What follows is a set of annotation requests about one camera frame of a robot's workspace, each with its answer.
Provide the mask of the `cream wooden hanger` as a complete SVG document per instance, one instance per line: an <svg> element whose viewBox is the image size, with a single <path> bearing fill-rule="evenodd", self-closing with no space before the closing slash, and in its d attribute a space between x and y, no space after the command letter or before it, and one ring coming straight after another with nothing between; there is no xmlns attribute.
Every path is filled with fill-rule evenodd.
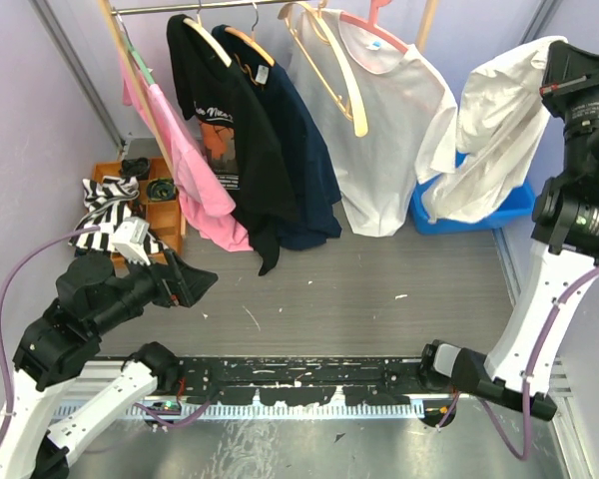
<svg viewBox="0 0 599 479"><path fill-rule="evenodd" d="M323 133L341 133L348 121L348 135L363 138L369 126L362 94L324 6L295 1L279 11L293 39L289 76Z"/></svg>

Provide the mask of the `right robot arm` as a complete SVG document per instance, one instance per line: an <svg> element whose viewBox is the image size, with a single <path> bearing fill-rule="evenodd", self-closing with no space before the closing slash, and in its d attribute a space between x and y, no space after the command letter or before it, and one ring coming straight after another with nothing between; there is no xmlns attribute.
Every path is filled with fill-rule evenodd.
<svg viewBox="0 0 599 479"><path fill-rule="evenodd" d="M417 378L438 393L453 387L545 421L552 364L574 312L599 274L599 55L552 41L537 89L564 123L564 167L535 201L527 284L487 354L435 340Z"/></svg>

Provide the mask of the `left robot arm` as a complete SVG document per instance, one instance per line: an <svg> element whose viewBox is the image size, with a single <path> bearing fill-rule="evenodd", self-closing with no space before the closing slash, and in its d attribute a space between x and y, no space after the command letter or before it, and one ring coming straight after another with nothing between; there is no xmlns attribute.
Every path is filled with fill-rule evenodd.
<svg viewBox="0 0 599 479"><path fill-rule="evenodd" d="M132 264L123 277L112 261L89 253L56 280L57 296L24 331L7 372L0 423L0 478L65 478L69 468L118 414L155 392L174 392L177 356L158 342L132 353L120 375L67 420L51 417L103 336L141 316L148 304L192 307L217 282L215 273L167 250L165 262Z"/></svg>

